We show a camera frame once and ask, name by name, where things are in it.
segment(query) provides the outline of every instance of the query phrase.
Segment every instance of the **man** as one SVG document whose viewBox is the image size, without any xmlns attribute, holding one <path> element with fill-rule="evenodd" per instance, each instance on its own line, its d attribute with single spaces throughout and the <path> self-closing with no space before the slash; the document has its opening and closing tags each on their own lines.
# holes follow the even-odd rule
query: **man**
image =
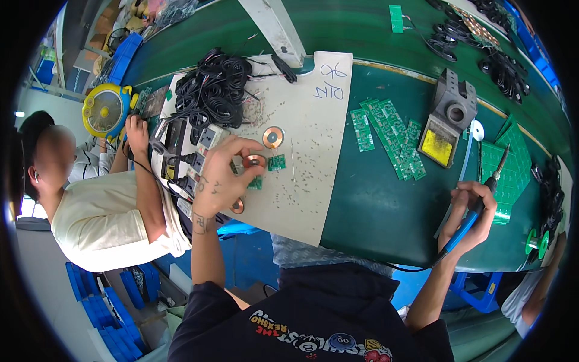
<svg viewBox="0 0 579 362">
<path fill-rule="evenodd" d="M 331 265 L 299 266 L 297 258 L 291 260 L 293 267 L 281 265 L 280 291 L 240 311 L 223 290 L 225 267 L 214 216 L 249 183 L 231 171 L 233 155 L 262 148 L 256 141 L 230 137 L 207 155 L 203 186 L 193 202 L 194 285 L 168 361 L 452 361 L 446 325 L 438 318 L 457 261 L 488 236 L 497 207 L 489 188 L 470 181 L 451 191 L 454 208 L 438 239 L 439 249 L 460 225 L 470 202 L 481 195 L 486 208 L 479 223 L 432 269 L 405 322 L 390 303 L 399 282 L 368 269 L 365 262 L 370 261 L 341 258 L 341 253 L 326 263 Z M 263 173 L 261 166 L 252 168 L 253 174 Z M 278 238 L 273 239 L 276 255 Z M 319 249 L 325 253 L 321 247 L 290 241 L 314 251 L 310 255 Z"/>
<path fill-rule="evenodd" d="M 24 120 L 20 126 L 20 133 L 27 139 L 38 137 L 48 126 L 54 126 L 54 119 L 45 111 L 37 111 Z M 91 153 L 96 146 L 97 137 L 90 136 L 82 145 L 76 147 L 74 151 L 74 164 L 68 176 L 68 182 L 84 180 L 86 178 L 106 175 L 111 169 L 111 156 L 107 153 L 107 144 L 103 138 L 99 138 L 99 156 Z"/>
<path fill-rule="evenodd" d="M 501 312 L 515 325 L 524 338 L 543 309 L 551 282 L 559 270 L 559 263 L 567 245 L 563 232 L 557 239 L 553 259 L 548 267 L 525 273 L 504 273 L 496 299 Z"/>
<path fill-rule="evenodd" d="M 175 206 L 151 173 L 147 123 L 126 120 L 128 142 L 108 175 L 63 189 L 74 162 L 68 130 L 45 124 L 23 133 L 25 192 L 37 200 L 64 255 L 91 272 L 143 264 L 190 249 Z M 127 172 L 129 144 L 135 171 Z"/>
</svg>

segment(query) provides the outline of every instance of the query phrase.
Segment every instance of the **yellow sponge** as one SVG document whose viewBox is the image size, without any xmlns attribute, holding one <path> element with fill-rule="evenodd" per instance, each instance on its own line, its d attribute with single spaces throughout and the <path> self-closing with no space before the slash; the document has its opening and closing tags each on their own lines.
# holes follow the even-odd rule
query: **yellow sponge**
<svg viewBox="0 0 579 362">
<path fill-rule="evenodd" d="M 426 131 L 424 136 L 424 143 L 422 143 L 422 151 L 432 156 L 444 165 L 448 165 L 448 159 L 452 152 L 452 145 L 446 142 L 442 137 L 439 137 L 431 130 Z"/>
</svg>

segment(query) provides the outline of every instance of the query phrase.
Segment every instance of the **green spool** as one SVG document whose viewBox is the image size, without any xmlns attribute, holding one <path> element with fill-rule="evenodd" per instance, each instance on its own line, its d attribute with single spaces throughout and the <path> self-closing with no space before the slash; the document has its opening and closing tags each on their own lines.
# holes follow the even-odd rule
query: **green spool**
<svg viewBox="0 0 579 362">
<path fill-rule="evenodd" d="M 527 237 L 527 243 L 525 244 L 525 254 L 529 255 L 532 249 L 538 249 L 539 259 L 543 259 L 545 253 L 547 252 L 547 246 L 549 245 L 549 230 L 545 231 L 545 234 L 541 239 L 537 238 L 537 231 L 531 229 L 529 236 Z"/>
</svg>

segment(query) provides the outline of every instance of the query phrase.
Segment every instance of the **blue soldering iron handle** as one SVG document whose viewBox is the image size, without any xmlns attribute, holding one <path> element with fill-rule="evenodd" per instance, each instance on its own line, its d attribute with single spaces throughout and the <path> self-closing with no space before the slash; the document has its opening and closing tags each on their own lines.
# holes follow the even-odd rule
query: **blue soldering iron handle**
<svg viewBox="0 0 579 362">
<path fill-rule="evenodd" d="M 474 210 L 469 210 L 467 212 L 467 216 L 463 219 L 459 229 L 450 238 L 450 240 L 448 240 L 446 245 L 444 245 L 440 253 L 438 253 L 437 260 L 434 262 L 433 267 L 440 263 L 441 260 L 444 259 L 444 257 L 459 244 L 459 242 L 474 225 L 474 222 L 477 220 L 477 218 L 478 214 Z"/>
<path fill-rule="evenodd" d="M 485 181 L 485 185 L 490 189 L 491 193 L 493 194 L 497 190 L 497 180 L 495 180 L 493 177 L 489 177 Z M 463 239 L 463 237 L 467 234 L 467 232 L 472 228 L 475 221 L 482 214 L 484 209 L 485 203 L 482 200 L 482 197 L 479 196 L 477 198 L 477 201 L 473 205 L 472 210 L 469 210 L 467 212 L 467 216 L 462 220 L 459 229 L 450 238 L 450 240 L 448 240 L 446 245 L 444 245 L 440 253 L 438 253 L 437 259 L 434 262 L 433 267 L 436 266 L 436 264 L 440 263 L 440 261 L 444 259 L 444 257 L 458 245 L 458 243 Z"/>
</svg>

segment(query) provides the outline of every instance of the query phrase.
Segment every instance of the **green workbench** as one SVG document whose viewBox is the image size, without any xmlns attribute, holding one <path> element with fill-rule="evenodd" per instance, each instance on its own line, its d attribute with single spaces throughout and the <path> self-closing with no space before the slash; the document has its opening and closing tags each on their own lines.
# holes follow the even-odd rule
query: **green workbench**
<svg viewBox="0 0 579 362">
<path fill-rule="evenodd" d="M 529 70 L 526 80 L 532 93 L 523 99 L 523 105 L 507 100 L 492 84 L 490 76 L 478 69 L 477 62 L 485 56 L 483 51 L 459 44 L 454 50 L 458 62 L 449 63 L 431 53 L 416 31 L 393 34 L 387 2 L 286 0 L 284 4 L 308 54 L 315 50 L 352 52 L 357 59 L 395 65 L 433 78 L 449 67 L 458 73 L 461 81 L 467 80 L 475 86 L 479 98 L 504 113 L 514 114 L 547 150 L 559 154 L 570 166 L 569 123 L 558 99 L 532 66 L 494 30 L 489 29 L 503 43 L 503 50 L 522 61 Z M 432 33 L 433 24 L 443 22 L 446 17 L 423 0 L 394 4 L 402 5 L 403 13 L 411 16 L 424 36 Z M 195 65 L 215 46 L 242 56 L 262 50 L 272 52 L 262 36 L 246 43 L 247 37 L 254 33 L 259 33 L 259 29 L 239 3 L 221 0 L 144 44 L 123 82 L 137 85 Z M 147 85 L 156 89 L 169 81 L 170 76 Z M 349 109 L 359 108 L 358 103 L 369 97 L 390 98 L 405 121 L 412 118 L 425 124 L 433 91 L 434 85 L 428 82 L 355 65 Z M 492 142 L 504 119 L 480 104 L 478 109 L 477 119 L 485 127 L 486 139 Z M 450 170 L 422 157 L 428 176 L 418 182 L 404 182 L 398 181 L 381 147 L 369 152 L 358 151 L 349 116 L 346 123 L 321 244 L 380 261 L 427 266 L 435 255 L 433 235 L 448 207 L 449 191 L 459 177 L 467 142 L 460 141 L 455 165 Z M 533 162 L 543 165 L 547 159 L 545 152 L 531 139 L 525 137 L 525 140 Z M 477 152 L 474 144 L 465 180 L 476 179 Z M 489 239 L 465 255 L 459 269 L 504 271 L 515 270 L 523 264 L 526 234 L 539 226 L 538 205 L 538 185 L 531 180 L 512 209 L 510 223 L 494 225 Z"/>
</svg>

